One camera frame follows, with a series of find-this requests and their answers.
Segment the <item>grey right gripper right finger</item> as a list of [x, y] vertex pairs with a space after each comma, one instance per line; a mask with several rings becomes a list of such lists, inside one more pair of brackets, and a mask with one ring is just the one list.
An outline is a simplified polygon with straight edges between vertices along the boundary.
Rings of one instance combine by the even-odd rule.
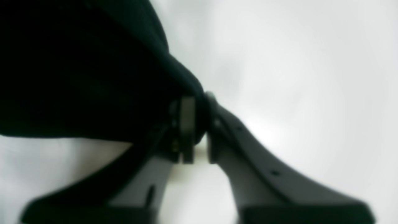
[[304, 176], [269, 152], [206, 93], [208, 156], [227, 175], [240, 224], [374, 224], [366, 203]]

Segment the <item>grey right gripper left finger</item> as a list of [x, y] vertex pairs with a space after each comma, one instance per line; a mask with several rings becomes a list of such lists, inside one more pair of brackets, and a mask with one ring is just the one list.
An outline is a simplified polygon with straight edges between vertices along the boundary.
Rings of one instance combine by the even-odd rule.
[[173, 164], [194, 161], [195, 98], [172, 102], [169, 115], [94, 174], [34, 199], [21, 223], [155, 223]]

